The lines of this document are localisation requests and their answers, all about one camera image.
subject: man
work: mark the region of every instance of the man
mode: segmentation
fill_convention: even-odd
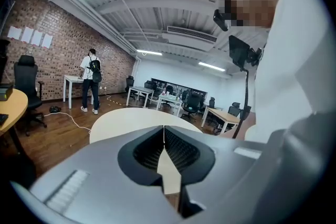
[[[83,68],[83,75],[82,78],[84,79],[83,82],[83,96],[82,96],[82,111],[88,112],[88,90],[89,87],[91,87],[91,91],[93,94],[93,106],[92,109],[93,113],[95,115],[98,114],[98,106],[99,106],[99,100],[98,100],[98,92],[99,92],[99,84],[93,82],[92,76],[93,72],[90,70],[90,62],[94,60],[99,60],[99,58],[96,56],[96,50],[90,49],[89,54],[84,57],[82,63],[80,64],[80,67]]]
[[[271,28],[255,79],[256,125],[245,139],[267,143],[273,131],[336,108],[334,26],[322,0],[224,0],[219,12],[232,28]]]

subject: brick wall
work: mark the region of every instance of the brick wall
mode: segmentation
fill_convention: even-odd
[[[2,38],[7,39],[10,26],[22,30],[27,26],[52,35],[53,38],[49,49],[25,44],[20,40],[10,41],[5,70],[12,81],[14,63],[21,55],[32,55],[38,66],[36,81],[45,82],[43,100],[62,98],[64,75],[77,76],[81,70],[79,66],[82,59],[90,48],[94,48],[102,63],[101,86],[107,87],[106,93],[124,91],[126,77],[132,73],[135,61],[127,52],[48,0],[15,1]],[[8,79],[4,74],[2,83],[6,81]],[[81,96],[81,84],[72,85],[72,96]]]

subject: white t-shirt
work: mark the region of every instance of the white t-shirt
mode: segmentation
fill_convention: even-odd
[[[279,0],[257,69],[256,125],[246,140],[267,143],[273,131],[336,108],[335,47],[322,0]]]
[[[94,61],[94,60],[100,61],[100,59],[95,55],[92,55],[91,58],[90,56],[84,57],[82,63],[80,64],[80,67],[83,67],[85,69],[84,74],[83,74],[83,79],[92,79],[93,72],[87,67],[90,67],[90,61]]]

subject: backpack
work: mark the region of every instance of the backpack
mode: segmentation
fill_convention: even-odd
[[[101,73],[100,73],[100,61],[93,60],[89,63],[90,67],[88,67],[93,73],[92,73],[92,81],[94,83],[101,82]]]

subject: ceiling light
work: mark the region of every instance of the ceiling light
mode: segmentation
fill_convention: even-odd
[[[143,54],[155,54],[155,55],[161,55],[162,53],[160,52],[155,52],[155,51],[147,51],[147,50],[137,50],[138,52],[142,52]]]
[[[225,69],[223,69],[223,68],[219,68],[219,67],[215,67],[215,66],[212,66],[212,65],[208,65],[207,63],[199,62],[198,64],[201,65],[201,66],[210,67],[210,68],[219,70],[221,72],[225,71]]]

